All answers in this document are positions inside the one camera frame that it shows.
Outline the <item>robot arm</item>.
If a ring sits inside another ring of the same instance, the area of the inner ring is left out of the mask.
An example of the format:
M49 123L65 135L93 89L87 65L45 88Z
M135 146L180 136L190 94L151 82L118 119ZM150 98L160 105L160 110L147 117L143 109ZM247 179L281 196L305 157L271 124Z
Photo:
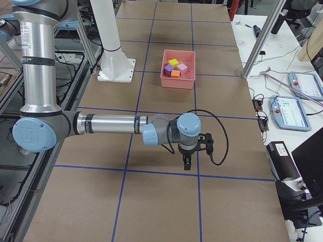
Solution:
M13 127L13 137L23 149L43 152L57 142L85 133L141 134L147 146L162 145L173 152L178 144L185 170L191 156L206 151L212 156L211 134L201 132L201 121L192 111L168 120L162 115L98 115L63 111L57 104L55 29L77 29L76 1L13 1L20 23L25 104Z

